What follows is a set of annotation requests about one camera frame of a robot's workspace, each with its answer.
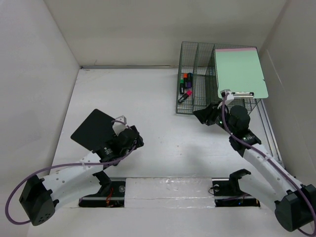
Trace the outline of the pink clipboard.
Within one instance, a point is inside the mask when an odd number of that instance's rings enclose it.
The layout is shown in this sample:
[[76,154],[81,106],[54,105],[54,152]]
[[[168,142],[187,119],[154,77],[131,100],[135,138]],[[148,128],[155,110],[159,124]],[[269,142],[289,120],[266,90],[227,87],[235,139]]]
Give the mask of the pink clipboard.
[[224,49],[216,49],[218,52],[240,52],[240,51],[257,51],[255,47],[248,48],[224,48]]

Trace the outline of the green clipboard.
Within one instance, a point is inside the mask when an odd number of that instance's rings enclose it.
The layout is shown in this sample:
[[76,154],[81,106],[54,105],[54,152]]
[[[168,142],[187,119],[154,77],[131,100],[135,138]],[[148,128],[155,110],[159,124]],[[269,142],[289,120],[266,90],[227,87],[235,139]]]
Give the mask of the green clipboard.
[[267,86],[257,51],[214,52],[217,93],[253,93],[255,99],[268,98]]

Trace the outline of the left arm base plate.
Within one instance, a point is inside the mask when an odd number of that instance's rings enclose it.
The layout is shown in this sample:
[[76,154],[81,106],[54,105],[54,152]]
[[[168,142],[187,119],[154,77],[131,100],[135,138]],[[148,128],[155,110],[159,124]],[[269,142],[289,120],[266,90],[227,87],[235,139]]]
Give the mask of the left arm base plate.
[[121,208],[124,207],[126,180],[113,180],[105,194],[96,193],[79,199],[82,208]]

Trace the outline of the orange highlighter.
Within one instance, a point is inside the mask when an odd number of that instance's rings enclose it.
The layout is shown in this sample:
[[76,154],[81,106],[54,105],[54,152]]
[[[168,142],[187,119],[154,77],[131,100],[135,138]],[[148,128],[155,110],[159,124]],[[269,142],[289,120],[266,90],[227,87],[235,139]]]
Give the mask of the orange highlighter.
[[187,73],[184,73],[183,74],[183,81],[186,82],[188,79],[188,74]]

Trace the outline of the blue highlighter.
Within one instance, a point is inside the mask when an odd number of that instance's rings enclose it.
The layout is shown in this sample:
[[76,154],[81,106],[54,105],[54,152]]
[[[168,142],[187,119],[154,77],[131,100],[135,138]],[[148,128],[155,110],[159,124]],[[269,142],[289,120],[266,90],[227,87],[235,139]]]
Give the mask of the blue highlighter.
[[188,79],[189,79],[190,81],[193,80],[193,73],[188,73]]

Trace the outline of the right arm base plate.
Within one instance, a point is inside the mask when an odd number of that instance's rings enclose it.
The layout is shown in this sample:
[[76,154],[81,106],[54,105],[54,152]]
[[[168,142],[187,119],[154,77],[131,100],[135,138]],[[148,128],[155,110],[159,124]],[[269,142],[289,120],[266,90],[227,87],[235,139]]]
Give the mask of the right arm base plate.
[[260,207],[253,196],[236,191],[228,179],[213,179],[209,193],[214,196],[215,207]]

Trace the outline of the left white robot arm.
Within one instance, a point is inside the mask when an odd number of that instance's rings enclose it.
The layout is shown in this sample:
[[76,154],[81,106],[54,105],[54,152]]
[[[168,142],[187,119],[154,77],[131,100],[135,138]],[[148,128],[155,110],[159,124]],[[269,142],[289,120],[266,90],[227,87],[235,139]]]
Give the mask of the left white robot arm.
[[29,218],[38,226],[46,222],[64,205],[91,194],[100,196],[110,191],[111,180],[105,169],[118,165],[132,151],[144,145],[136,126],[116,120],[105,146],[92,151],[79,162],[56,165],[56,172],[40,178],[36,173],[23,182],[19,202]]

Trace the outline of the black mat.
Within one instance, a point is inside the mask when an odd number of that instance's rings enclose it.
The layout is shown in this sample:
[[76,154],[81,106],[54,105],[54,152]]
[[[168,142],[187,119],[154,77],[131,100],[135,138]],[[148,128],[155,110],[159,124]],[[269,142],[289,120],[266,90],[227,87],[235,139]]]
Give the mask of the black mat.
[[71,139],[91,152],[97,151],[114,138],[114,120],[108,114],[94,109],[71,135]]

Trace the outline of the green highlighter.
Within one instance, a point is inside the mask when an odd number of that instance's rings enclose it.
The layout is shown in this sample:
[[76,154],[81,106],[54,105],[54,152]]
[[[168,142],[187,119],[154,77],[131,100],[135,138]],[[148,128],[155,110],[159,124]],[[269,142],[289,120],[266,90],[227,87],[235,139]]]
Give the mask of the green highlighter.
[[185,80],[184,79],[180,79],[179,90],[180,90],[179,93],[181,95],[185,94]]

